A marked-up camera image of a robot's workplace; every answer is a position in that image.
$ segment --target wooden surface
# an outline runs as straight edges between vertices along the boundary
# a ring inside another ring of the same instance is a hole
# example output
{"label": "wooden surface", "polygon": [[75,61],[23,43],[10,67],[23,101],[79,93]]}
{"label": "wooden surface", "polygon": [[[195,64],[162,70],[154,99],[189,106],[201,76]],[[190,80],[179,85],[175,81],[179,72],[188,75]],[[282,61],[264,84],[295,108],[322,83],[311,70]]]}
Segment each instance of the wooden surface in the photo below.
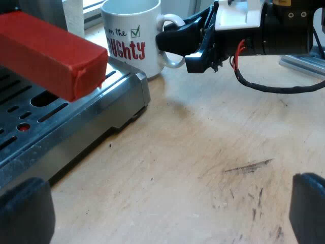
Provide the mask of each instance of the wooden surface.
{"label": "wooden surface", "polygon": [[[86,36],[106,45],[101,26]],[[278,62],[243,57],[240,68],[262,84],[319,82]],[[325,176],[325,90],[264,94],[228,62],[216,74],[165,68],[149,87],[145,113],[53,187],[52,244],[297,243],[291,181]]]}

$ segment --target circular hole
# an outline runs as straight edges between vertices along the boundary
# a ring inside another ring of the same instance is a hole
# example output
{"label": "circular hole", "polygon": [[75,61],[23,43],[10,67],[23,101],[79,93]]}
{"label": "circular hole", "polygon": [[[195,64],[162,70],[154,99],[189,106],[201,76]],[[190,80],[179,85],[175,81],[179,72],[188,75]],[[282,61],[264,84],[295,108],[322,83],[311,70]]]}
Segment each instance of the circular hole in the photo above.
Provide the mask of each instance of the circular hole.
{"label": "circular hole", "polygon": [[30,125],[27,124],[27,123],[22,123],[22,124],[20,124],[19,126],[17,126],[17,129],[18,129],[19,131],[23,131],[23,132],[25,132],[25,131],[28,131],[28,130],[30,129]]}

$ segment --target red block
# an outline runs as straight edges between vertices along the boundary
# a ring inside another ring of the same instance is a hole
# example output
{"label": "red block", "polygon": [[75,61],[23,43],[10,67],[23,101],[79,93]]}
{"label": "red block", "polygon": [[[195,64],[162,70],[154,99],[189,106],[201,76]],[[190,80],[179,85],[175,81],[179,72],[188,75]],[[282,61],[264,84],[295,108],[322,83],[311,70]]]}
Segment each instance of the red block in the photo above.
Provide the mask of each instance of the red block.
{"label": "red block", "polygon": [[70,102],[105,80],[107,50],[22,12],[0,15],[0,66]]}

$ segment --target metal drip tray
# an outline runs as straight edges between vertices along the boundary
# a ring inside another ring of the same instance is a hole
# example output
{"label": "metal drip tray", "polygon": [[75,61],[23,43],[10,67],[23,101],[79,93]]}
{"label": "metal drip tray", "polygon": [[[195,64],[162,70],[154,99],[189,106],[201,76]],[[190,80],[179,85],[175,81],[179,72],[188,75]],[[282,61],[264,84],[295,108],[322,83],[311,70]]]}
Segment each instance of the metal drip tray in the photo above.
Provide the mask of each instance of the metal drip tray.
{"label": "metal drip tray", "polygon": [[106,74],[101,88],[70,103],[0,69],[0,194],[29,177],[48,180],[148,105],[144,73],[110,58]]}

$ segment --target black cable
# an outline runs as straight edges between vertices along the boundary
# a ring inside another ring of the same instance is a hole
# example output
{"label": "black cable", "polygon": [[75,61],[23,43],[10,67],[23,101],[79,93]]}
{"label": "black cable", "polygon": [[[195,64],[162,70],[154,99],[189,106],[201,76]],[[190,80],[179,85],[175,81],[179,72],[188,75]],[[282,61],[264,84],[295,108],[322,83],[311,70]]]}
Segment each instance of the black cable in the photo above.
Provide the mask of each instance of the black cable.
{"label": "black cable", "polygon": [[238,81],[249,88],[252,88],[254,90],[259,90],[261,92],[265,93],[278,93],[278,94],[297,94],[297,93],[310,93],[314,92],[316,90],[322,89],[325,87],[325,80],[310,86],[294,86],[294,87],[271,87],[271,86],[265,86],[255,83],[248,82],[240,73],[239,70],[236,70],[235,75],[238,79]]}
{"label": "black cable", "polygon": [[233,61],[232,61],[232,55],[229,57],[229,64],[230,64],[230,66],[232,67],[232,68],[234,68],[234,66],[233,66]]}
{"label": "black cable", "polygon": [[316,42],[317,42],[317,45],[318,45],[318,49],[319,49],[319,52],[320,52],[320,56],[321,56],[322,59],[325,59],[324,49],[321,46],[320,40],[318,38],[317,32],[316,32],[316,30],[315,30],[314,27],[313,27],[313,33],[314,33],[314,36],[315,36],[315,39],[316,39]]}

